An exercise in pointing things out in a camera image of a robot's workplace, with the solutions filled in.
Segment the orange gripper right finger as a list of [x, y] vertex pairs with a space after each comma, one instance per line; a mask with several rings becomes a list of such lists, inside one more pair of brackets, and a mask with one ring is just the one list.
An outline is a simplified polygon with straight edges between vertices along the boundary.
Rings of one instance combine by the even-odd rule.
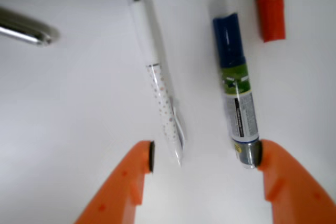
[[312, 175], [283, 147], [261, 140], [265, 199], [273, 223], [335, 223], [335, 203]]

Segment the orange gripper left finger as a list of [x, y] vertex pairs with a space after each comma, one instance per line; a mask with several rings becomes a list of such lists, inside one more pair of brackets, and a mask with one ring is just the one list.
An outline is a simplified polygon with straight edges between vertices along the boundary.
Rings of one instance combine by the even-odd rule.
[[136, 143], [106, 179], [75, 223], [134, 223], [145, 175], [154, 169], [155, 143]]

